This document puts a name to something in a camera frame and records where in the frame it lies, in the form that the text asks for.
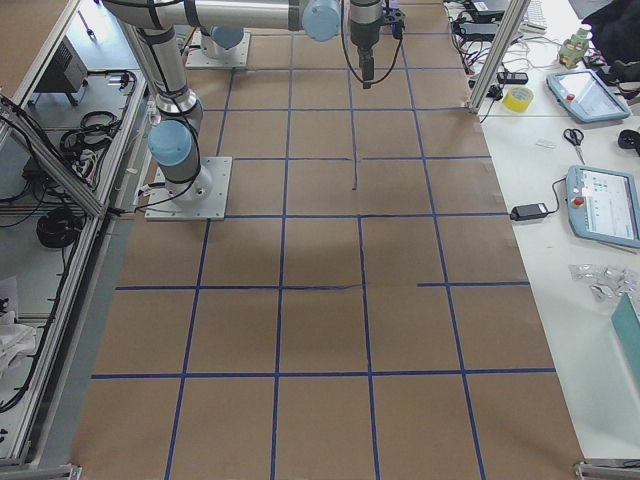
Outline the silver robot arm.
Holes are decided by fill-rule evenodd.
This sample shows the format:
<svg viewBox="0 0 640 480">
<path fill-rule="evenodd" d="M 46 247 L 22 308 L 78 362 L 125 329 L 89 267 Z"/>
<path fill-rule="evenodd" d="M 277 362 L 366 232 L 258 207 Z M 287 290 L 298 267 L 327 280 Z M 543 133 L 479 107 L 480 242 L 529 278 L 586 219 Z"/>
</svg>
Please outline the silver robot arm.
<svg viewBox="0 0 640 480">
<path fill-rule="evenodd" d="M 261 8 L 245 1 L 107 1 L 105 6 L 134 30 L 136 59 L 155 87 L 160 120 L 148 146 L 164 174 L 168 197 L 180 205 L 207 197 L 212 179 L 198 145 L 203 107 L 189 86 L 175 27 L 221 27 L 242 38 Z"/>
<path fill-rule="evenodd" d="M 104 5 L 121 21 L 157 32 L 175 25 L 304 31 L 322 42 L 344 34 L 358 53 L 358 68 L 349 70 L 364 89 L 385 80 L 374 77 L 374 46 L 380 29 L 388 26 L 403 40 L 404 13 L 385 1 L 106 1 Z"/>
</svg>

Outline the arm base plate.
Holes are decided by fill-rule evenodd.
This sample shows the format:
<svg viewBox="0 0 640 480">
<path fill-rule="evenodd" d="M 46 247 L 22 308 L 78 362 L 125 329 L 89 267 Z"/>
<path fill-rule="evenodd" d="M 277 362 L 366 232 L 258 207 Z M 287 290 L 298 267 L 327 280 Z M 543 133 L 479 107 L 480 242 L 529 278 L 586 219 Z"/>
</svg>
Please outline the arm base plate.
<svg viewBox="0 0 640 480">
<path fill-rule="evenodd" d="M 168 184 L 153 189 L 145 209 L 148 221 L 199 221 L 225 218 L 231 179 L 231 157 L 203 157 L 201 170 L 195 182 L 177 199 L 187 186 Z"/>
<path fill-rule="evenodd" d="M 203 36 L 201 31 L 197 30 L 188 47 L 185 66 L 191 70 L 246 69 L 250 38 L 251 34 L 245 32 L 238 45 L 230 49 L 224 49 L 210 37 Z"/>
</svg>

